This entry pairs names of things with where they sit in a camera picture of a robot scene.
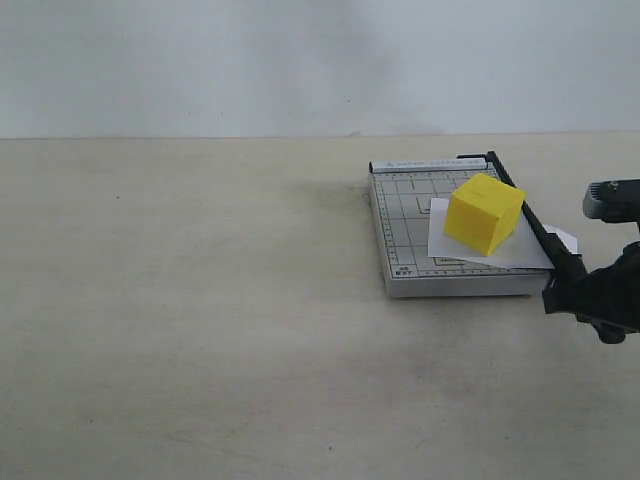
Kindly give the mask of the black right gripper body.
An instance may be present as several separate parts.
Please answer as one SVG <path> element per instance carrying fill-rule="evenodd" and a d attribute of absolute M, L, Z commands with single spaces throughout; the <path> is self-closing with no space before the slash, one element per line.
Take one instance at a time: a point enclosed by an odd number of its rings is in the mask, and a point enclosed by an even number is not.
<path fill-rule="evenodd" d="M 640 271 L 640 242 L 626 245 L 622 254 L 613 265 L 614 277 L 621 279 L 636 279 Z"/>

